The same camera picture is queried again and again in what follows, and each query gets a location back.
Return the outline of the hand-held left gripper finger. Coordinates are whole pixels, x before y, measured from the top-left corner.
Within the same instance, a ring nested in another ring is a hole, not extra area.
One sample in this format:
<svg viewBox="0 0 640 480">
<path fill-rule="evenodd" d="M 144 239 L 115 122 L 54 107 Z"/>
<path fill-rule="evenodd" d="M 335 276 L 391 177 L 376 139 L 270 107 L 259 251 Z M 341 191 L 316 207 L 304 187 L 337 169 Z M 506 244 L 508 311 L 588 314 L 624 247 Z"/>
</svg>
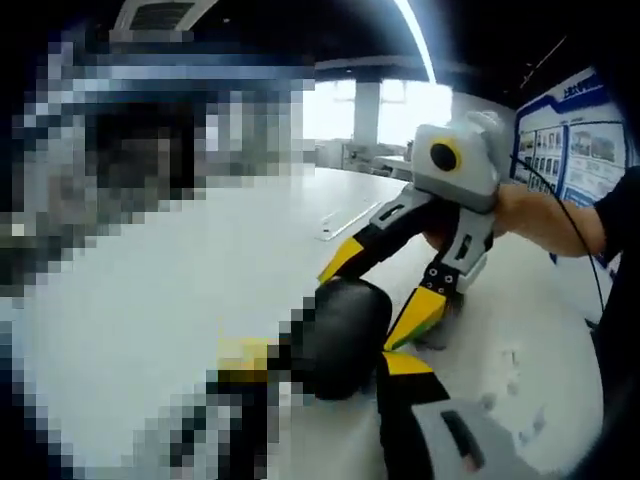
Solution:
<svg viewBox="0 0 640 480">
<path fill-rule="evenodd" d="M 433 369 L 384 351 L 376 370 L 380 444 L 390 479 L 541 479 L 511 433 L 477 404 L 453 399 Z"/>
</svg>

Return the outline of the person's right hand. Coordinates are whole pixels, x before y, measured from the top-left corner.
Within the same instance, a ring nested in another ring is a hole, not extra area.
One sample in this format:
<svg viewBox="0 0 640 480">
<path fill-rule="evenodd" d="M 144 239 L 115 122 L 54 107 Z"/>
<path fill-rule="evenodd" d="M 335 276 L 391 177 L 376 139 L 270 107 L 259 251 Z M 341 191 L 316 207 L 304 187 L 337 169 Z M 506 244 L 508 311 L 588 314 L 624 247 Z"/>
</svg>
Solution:
<svg viewBox="0 0 640 480">
<path fill-rule="evenodd" d="M 456 232 L 456 222 L 436 222 L 426 227 L 423 231 L 423 237 L 433 249 L 441 251 L 455 238 Z"/>
</svg>

